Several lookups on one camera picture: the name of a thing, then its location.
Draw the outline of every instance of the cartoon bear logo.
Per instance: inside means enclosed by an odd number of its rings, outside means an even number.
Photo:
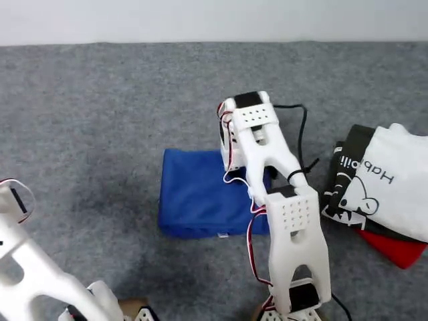
[[[346,189],[345,195],[339,202],[339,207],[355,213],[370,216],[379,209],[379,201],[367,195],[364,182],[355,176]]]

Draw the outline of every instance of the red cloth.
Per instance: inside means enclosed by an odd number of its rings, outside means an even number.
[[[413,265],[427,247],[427,244],[417,241],[401,241],[362,230],[357,230],[357,233],[402,269],[407,269]]]

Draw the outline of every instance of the perforated panel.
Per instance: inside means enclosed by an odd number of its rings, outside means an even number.
[[[296,312],[288,315],[288,318],[281,316],[276,311],[266,311],[260,321],[322,321],[319,315],[313,310]]]
[[[296,232],[305,229],[310,222],[310,202],[301,197],[293,197],[296,201],[282,206],[282,219],[286,231]]]
[[[278,124],[279,122],[274,107],[271,104],[261,104],[235,109],[233,123],[237,130],[243,130],[269,123]]]

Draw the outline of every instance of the white plastic part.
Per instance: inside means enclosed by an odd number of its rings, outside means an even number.
[[[154,321],[154,318],[149,309],[142,308],[136,316],[135,321]]]
[[[106,291],[105,284],[94,284],[94,292],[100,298],[98,301],[29,238],[17,223],[14,203],[16,200],[11,198],[9,187],[0,186],[0,241],[3,242],[0,246],[0,314],[10,321],[41,321],[33,300],[38,296],[49,296],[74,305],[89,321],[123,321],[117,299],[110,290]],[[24,276],[20,282],[14,284],[5,277],[1,265],[5,257],[10,257],[22,268]]]
[[[230,130],[236,143],[232,148],[232,169],[245,166],[246,179],[255,202],[265,204],[266,189],[263,184],[263,174],[266,166],[275,167],[283,176],[288,177],[292,172],[300,169],[297,158],[290,152],[287,142],[279,127],[278,117],[270,103],[266,92],[258,92],[263,104],[236,108],[233,98],[225,101],[225,110],[232,112]],[[261,130],[253,132],[251,127],[261,126]],[[222,144],[222,156],[225,168],[228,162],[229,149],[227,129],[223,125],[225,144]],[[302,173],[293,175],[290,184],[295,187],[307,185]]]
[[[302,314],[331,299],[328,248],[320,226],[318,194],[308,185],[303,173],[293,175],[289,182],[297,196],[267,194],[263,183],[266,166],[273,166],[287,178],[300,169],[300,164],[288,148],[268,94],[258,92],[258,96],[262,104],[245,108],[236,108],[233,98],[224,101],[224,111],[231,112],[231,116],[225,116],[231,120],[231,138],[236,141],[231,149],[231,169],[246,167],[250,197],[254,197],[258,205],[266,205],[271,236],[269,270],[274,285],[270,292],[276,310],[286,318],[291,307],[290,288],[294,286],[310,282],[320,299],[315,306],[300,312]],[[229,137],[226,125],[222,126],[225,143],[221,144],[221,154],[227,170]],[[294,272],[301,265],[309,268],[312,278],[293,282]]]
[[[263,313],[260,321],[290,321],[292,319],[296,321],[322,321],[315,310],[295,312],[287,316],[282,316],[275,310],[266,311]]]
[[[271,237],[269,273],[274,285],[270,291],[276,310],[285,316],[290,313],[290,288],[302,282],[292,282],[301,265],[306,265],[312,273],[310,281],[319,303],[331,299],[328,248],[320,225],[318,194],[308,185],[295,188],[295,193],[296,196],[287,198],[281,193],[266,197]]]

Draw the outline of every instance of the folded fabric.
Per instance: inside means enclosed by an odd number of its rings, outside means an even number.
[[[223,175],[219,150],[166,149],[158,212],[160,229],[182,238],[245,233],[252,217],[247,186],[239,181],[226,184]],[[232,175],[245,178],[245,170]],[[270,188],[267,175],[264,183]],[[253,233],[269,233],[264,216],[255,220]]]
[[[340,206],[428,242],[428,137],[378,127]]]
[[[332,199],[332,196],[339,193],[344,194],[350,181],[353,179],[356,170],[353,169],[352,162],[356,161],[359,165],[362,155],[365,153],[365,148],[369,144],[369,140],[365,138],[369,132],[369,129],[357,126],[354,127],[353,133],[348,135],[346,142],[336,143],[333,157],[330,161],[325,192],[320,198],[321,213],[337,222],[354,227],[357,233],[375,249],[380,251],[400,268],[406,269],[414,264],[421,256],[426,248],[425,243],[415,241],[410,237],[405,237],[404,235],[391,231],[371,221],[360,213],[344,209],[338,204],[341,199]],[[345,177],[344,175],[338,176],[338,173],[347,174],[350,176],[350,179],[342,179],[336,184],[337,177]]]
[[[357,230],[357,233],[401,269],[411,267],[427,247],[425,243],[391,239],[368,231]]]

